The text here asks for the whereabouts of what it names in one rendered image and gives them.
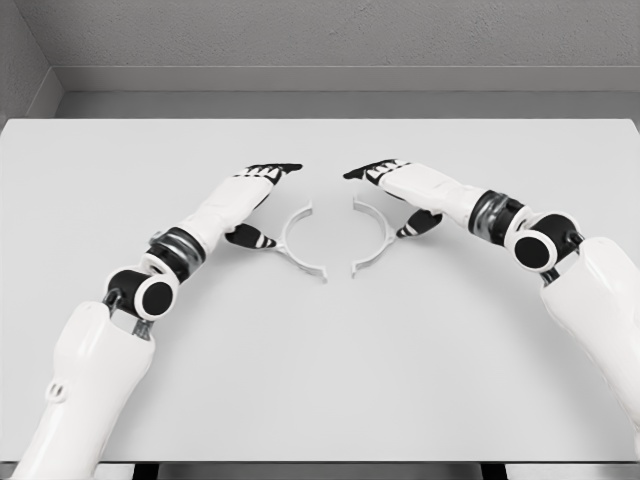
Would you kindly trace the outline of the white table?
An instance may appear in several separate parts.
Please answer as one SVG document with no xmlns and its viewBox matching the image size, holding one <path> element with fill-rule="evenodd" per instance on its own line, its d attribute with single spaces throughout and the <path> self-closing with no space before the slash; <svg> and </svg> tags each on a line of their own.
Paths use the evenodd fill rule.
<svg viewBox="0 0 640 480">
<path fill-rule="evenodd" d="M 108 461 L 631 461 L 632 426 L 541 279 L 451 220 L 380 245 L 409 205 L 345 180 L 420 162 L 572 215 L 640 263 L 640 133 L 629 120 L 33 120 L 0 133 L 0 461 L 37 427 L 54 345 L 106 277 L 243 167 L 295 162 L 251 216 L 293 230 L 328 283 L 221 242 L 153 327 L 156 352 Z"/>
</svg>

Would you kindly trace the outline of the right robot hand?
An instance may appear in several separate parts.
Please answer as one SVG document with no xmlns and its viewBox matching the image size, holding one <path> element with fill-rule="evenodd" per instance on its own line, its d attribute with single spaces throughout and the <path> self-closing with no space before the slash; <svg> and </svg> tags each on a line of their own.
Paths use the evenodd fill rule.
<svg viewBox="0 0 640 480">
<path fill-rule="evenodd" d="M 398 159 L 355 168 L 344 173 L 343 178 L 368 181 L 418 208 L 396 232 L 398 238 L 420 236 L 438 226 L 443 219 L 446 197 L 461 188 L 459 182 L 439 171 Z"/>
</svg>

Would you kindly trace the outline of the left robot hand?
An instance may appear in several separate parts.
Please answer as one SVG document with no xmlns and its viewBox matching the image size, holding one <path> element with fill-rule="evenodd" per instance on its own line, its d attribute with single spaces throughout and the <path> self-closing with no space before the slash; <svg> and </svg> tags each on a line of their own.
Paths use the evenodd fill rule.
<svg viewBox="0 0 640 480">
<path fill-rule="evenodd" d="M 220 220 L 225 239 L 249 249 L 271 249 L 277 241 L 244 223 L 286 175 L 303 168 L 299 163 L 267 163 L 248 166 L 225 179 L 205 201 Z"/>
</svg>

